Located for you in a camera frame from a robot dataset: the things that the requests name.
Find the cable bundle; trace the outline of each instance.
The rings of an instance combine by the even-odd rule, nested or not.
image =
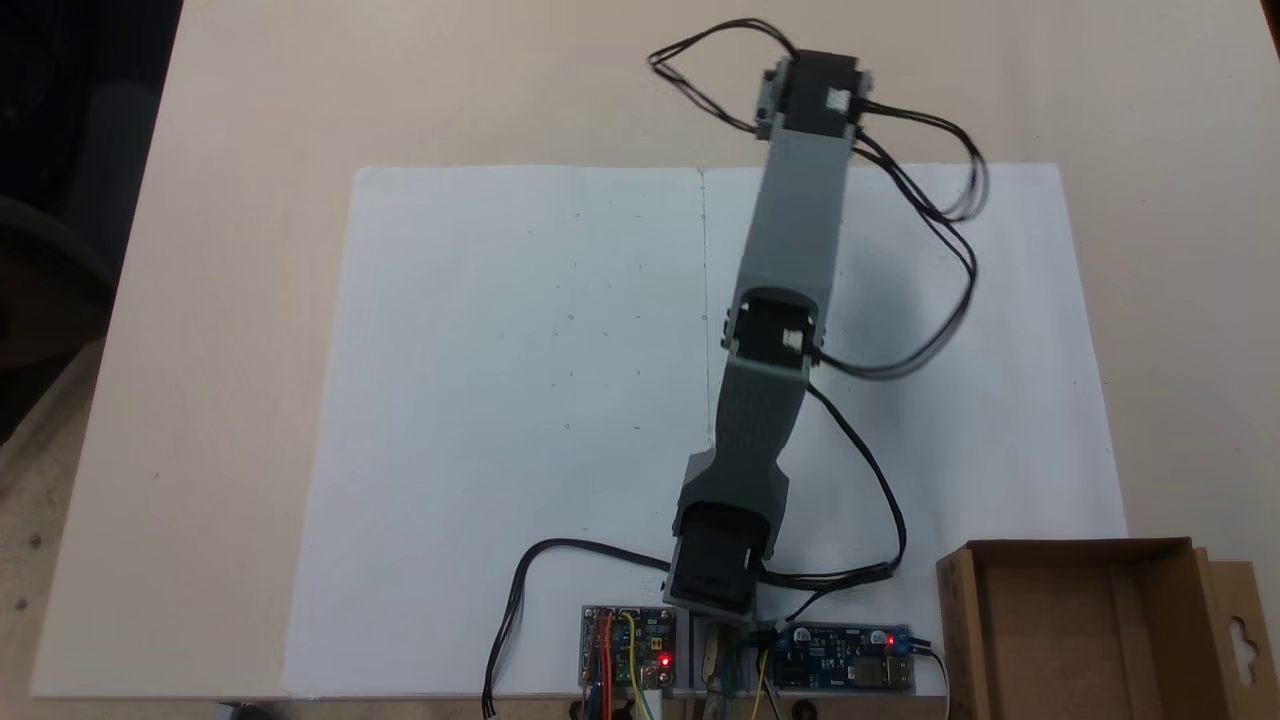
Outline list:
[[[716,35],[717,32],[726,29],[754,29],[756,32],[763,32],[773,40],[777,40],[792,58],[796,54],[796,46],[791,45],[791,41],[787,40],[786,36],[778,31],[778,28],[758,18],[739,18],[736,20],[723,22],[716,27],[707,28],[698,35],[689,36],[680,42],[663,47],[662,50],[654,50],[649,54],[649,67],[653,72],[658,73],[658,77],[669,82],[676,90],[682,92],[690,102],[698,105],[703,111],[709,113],[733,129],[754,135],[754,126],[728,114],[724,108],[721,108],[719,102],[712,100],[705,92],[694,87],[694,85],[689,82],[689,79],[680,70],[668,64],[668,61],[676,58],[676,55],[680,55],[685,50],[698,45],[698,42],[707,36]]]

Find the open cardboard box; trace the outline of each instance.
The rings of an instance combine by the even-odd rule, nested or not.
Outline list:
[[[952,720],[1275,719],[1253,566],[1189,538],[974,541],[938,561]],[[1236,667],[1233,619],[1257,650]]]

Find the paper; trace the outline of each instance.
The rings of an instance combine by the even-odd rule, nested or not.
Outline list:
[[[943,196],[965,169],[910,168]],[[294,585],[291,694],[474,696],[524,551],[579,537],[669,557],[687,456],[709,446],[721,325],[759,169],[406,168],[355,182]],[[964,273],[879,170],[850,173],[828,351],[887,361]],[[1101,383],[1052,165],[996,165],[973,311],[896,383],[814,383],[906,515],[899,577],[808,619],[941,641],[933,564],[979,537],[1124,536]],[[771,566],[888,559],[874,477],[806,402]],[[658,603],[660,573],[539,557],[499,696],[573,693],[577,609]],[[762,614],[803,594],[765,588]],[[941,678],[918,666],[918,691]]]

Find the table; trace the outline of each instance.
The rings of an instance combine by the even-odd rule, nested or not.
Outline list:
[[[1280,616],[1280,72],[1257,3],[191,1],[33,692],[280,696],[352,173],[759,164],[643,63],[745,14],[861,56],[877,99],[993,161],[1061,167],[1130,530],[1254,560]],[[684,67],[746,105],[774,50],[721,42]],[[961,159],[872,127],[904,161]]]

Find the circuit board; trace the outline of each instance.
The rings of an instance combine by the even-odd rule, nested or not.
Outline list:
[[[631,624],[636,624],[636,684],[640,689],[664,688],[676,679],[676,614],[669,607],[582,607],[579,630],[579,680],[600,682],[602,638],[608,637],[613,685],[631,687]]]
[[[799,625],[773,648],[778,689],[908,692],[911,632],[906,625]]]

